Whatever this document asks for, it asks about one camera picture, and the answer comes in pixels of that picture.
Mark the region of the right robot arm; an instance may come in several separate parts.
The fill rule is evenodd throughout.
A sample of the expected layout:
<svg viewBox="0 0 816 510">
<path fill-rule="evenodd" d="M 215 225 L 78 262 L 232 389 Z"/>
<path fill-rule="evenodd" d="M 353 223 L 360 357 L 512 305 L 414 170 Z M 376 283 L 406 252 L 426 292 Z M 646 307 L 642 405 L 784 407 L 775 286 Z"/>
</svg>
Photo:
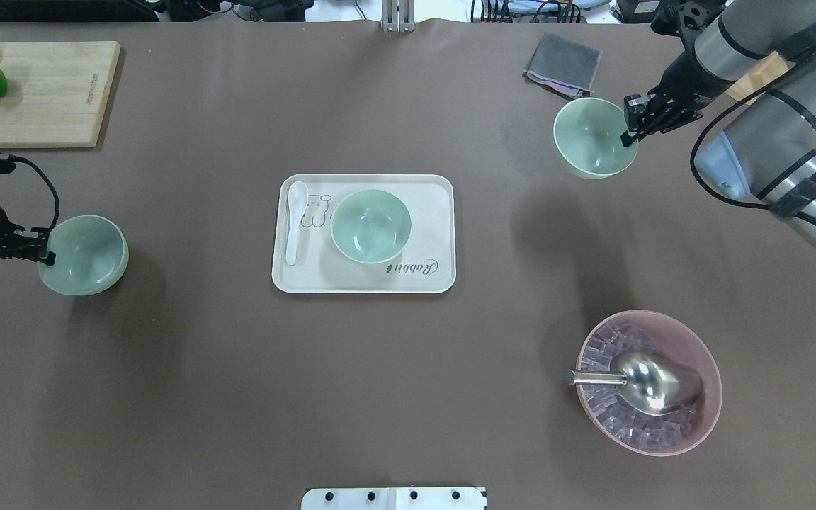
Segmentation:
<svg viewBox="0 0 816 510">
<path fill-rule="evenodd" d="M 713 197 L 767 210 L 816 248 L 816 1 L 669 1 L 651 29 L 684 49 L 644 96 L 626 96 L 631 146 L 698 120 L 771 54 L 791 68 L 741 100 L 711 140 L 701 135 L 691 171 Z"/>
</svg>

